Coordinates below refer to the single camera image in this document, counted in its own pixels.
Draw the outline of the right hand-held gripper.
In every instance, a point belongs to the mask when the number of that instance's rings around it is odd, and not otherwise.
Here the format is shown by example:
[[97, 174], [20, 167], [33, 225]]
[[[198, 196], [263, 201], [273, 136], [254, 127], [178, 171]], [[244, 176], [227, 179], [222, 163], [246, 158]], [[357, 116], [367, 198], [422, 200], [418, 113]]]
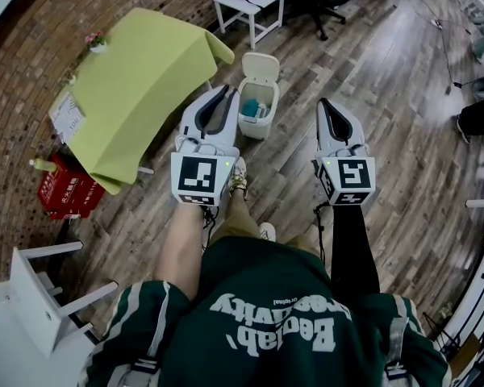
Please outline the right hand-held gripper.
[[[362, 206], [376, 188], [373, 157], [368, 156], [364, 132], [358, 119], [339, 104], [321, 98], [317, 103], [318, 148], [316, 177], [331, 206]], [[352, 146], [331, 155], [331, 146]]]

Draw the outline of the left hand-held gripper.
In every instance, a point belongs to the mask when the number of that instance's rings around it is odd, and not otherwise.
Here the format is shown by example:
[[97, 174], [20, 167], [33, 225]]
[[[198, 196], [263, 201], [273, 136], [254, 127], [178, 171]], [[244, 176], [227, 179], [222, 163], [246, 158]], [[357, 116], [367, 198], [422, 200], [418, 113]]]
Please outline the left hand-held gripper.
[[239, 104], [239, 92], [222, 85], [199, 96], [183, 112], [177, 151], [171, 154], [171, 189], [180, 203], [220, 204], [240, 156], [233, 146]]

